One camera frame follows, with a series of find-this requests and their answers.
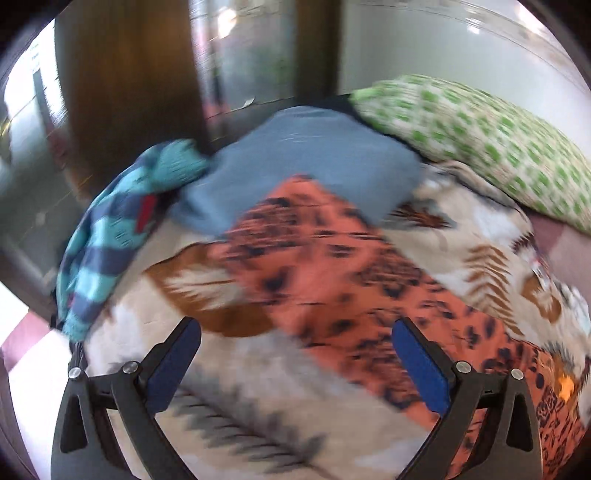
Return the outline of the orange floral blouse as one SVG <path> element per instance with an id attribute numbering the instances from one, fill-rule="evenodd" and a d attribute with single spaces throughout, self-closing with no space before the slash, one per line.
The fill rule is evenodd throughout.
<path id="1" fill-rule="evenodd" d="M 576 401 L 559 393 L 558 363 L 549 351 L 512 338 L 501 320 L 444 288 L 318 182 L 283 182 L 211 254 L 319 365 L 416 423 L 432 427 L 436 416 L 392 346 L 394 322 L 404 317 L 455 360 L 483 372 L 524 371 L 545 478 L 555 478 L 581 443 L 585 428 Z"/>

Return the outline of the leaf pattern blanket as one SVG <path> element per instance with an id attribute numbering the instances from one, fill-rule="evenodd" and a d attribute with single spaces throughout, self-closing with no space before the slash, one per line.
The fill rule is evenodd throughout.
<path id="1" fill-rule="evenodd" d="M 86 349 L 91 372 L 110 373 L 198 320 L 200 348 L 157 420 L 200 479 L 393 479 L 437 419 L 392 346 L 407 317 L 455 360 L 524 373 L 552 479 L 589 423 L 587 313 L 526 214 L 449 162 L 379 227 L 308 178 L 219 243 L 164 222 Z"/>

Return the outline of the pink quilted mattress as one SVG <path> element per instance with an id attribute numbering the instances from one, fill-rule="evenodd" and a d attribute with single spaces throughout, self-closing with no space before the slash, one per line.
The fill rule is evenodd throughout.
<path id="1" fill-rule="evenodd" d="M 590 302 L 590 237 L 567 224 L 528 211 L 536 242 L 552 273 L 571 287 L 576 287 Z"/>

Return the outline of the striped teal garment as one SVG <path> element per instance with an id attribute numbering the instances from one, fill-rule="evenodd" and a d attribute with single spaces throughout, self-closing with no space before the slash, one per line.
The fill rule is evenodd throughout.
<path id="1" fill-rule="evenodd" d="M 207 161 L 190 139 L 154 145 L 90 203 L 56 277 L 57 326 L 82 342 L 150 234 L 159 197 L 197 180 Z"/>

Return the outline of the green checkered pillow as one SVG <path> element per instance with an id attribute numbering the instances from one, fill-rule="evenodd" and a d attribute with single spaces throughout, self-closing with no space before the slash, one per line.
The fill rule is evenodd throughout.
<path id="1" fill-rule="evenodd" d="M 529 111 L 458 82 L 424 75 L 377 81 L 349 95 L 363 120 L 433 162 L 457 160 L 519 203 L 590 231 L 590 162 Z"/>

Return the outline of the blue folded towel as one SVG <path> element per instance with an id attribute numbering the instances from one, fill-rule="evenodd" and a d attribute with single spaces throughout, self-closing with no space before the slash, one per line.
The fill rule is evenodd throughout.
<path id="1" fill-rule="evenodd" d="M 291 107 L 219 150 L 207 174 L 180 189 L 168 215 L 218 237 L 294 175 L 317 180 L 378 223 L 411 199 L 424 165 L 403 143 L 352 116 Z"/>

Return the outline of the stained glass door panel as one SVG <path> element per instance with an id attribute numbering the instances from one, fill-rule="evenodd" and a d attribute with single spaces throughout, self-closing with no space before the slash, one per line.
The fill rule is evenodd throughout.
<path id="1" fill-rule="evenodd" d="M 294 98 L 294 1 L 190 1 L 207 118 Z"/>

